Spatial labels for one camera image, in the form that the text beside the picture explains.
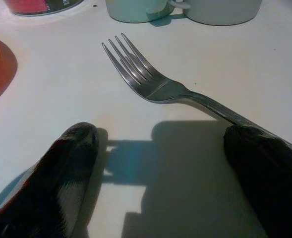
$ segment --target tin can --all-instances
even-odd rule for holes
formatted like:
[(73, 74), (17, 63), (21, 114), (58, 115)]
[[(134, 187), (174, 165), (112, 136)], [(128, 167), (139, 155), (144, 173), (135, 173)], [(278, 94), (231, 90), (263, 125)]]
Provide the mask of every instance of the tin can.
[(4, 0), (9, 10), (22, 16), (47, 15), (69, 9), (83, 0)]

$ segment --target white table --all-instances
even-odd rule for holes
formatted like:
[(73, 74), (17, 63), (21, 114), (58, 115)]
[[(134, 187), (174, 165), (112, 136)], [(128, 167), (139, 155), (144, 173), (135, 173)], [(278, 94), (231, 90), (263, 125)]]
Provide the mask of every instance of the white table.
[(104, 0), (85, 0), (29, 18), (0, 1), (0, 40), (18, 61), (0, 97), (0, 192), (69, 126), (87, 121), (109, 140), (94, 173), (107, 162), (92, 216), (89, 188), (87, 232), (74, 237), (265, 237), (223, 152), (229, 124), (138, 97), (101, 42), (124, 32), (166, 76), (292, 143), (292, 0), (264, 0), (255, 19), (236, 26), (173, 14), (127, 24), (108, 16)]

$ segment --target metal fork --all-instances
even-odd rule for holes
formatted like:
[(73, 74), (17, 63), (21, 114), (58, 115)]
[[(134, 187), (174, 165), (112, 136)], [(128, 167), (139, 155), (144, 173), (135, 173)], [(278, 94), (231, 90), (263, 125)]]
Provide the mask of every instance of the metal fork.
[[(109, 39), (111, 46), (120, 58), (121, 64), (104, 43), (102, 43), (102, 46), (125, 82), (142, 98), (160, 104), (176, 102), (187, 104), (188, 102), (195, 102), (206, 107), (232, 124), (254, 126), (268, 133), (272, 137), (283, 140), (212, 98), (200, 93), (192, 92), (183, 84), (165, 77), (145, 59), (145, 57), (123, 33), (121, 35), (132, 50), (132, 53), (129, 52), (120, 39), (115, 36), (115, 39), (122, 48), (125, 56), (120, 52), (112, 40)], [(285, 140), (283, 141), (292, 148), (291, 143)]]

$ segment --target mug handle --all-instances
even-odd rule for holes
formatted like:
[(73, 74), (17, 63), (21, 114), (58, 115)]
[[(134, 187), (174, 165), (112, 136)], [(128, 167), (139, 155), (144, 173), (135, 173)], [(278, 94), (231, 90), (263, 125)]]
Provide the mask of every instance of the mug handle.
[(168, 3), (174, 7), (182, 8), (182, 9), (190, 9), (191, 5), (187, 2), (177, 2), (175, 0), (168, 0)]

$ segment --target white mug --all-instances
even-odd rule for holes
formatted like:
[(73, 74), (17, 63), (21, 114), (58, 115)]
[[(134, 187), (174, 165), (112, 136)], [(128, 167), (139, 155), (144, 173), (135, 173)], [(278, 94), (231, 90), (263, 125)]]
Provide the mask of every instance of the white mug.
[(209, 25), (235, 25), (253, 19), (262, 0), (168, 0), (190, 19)]

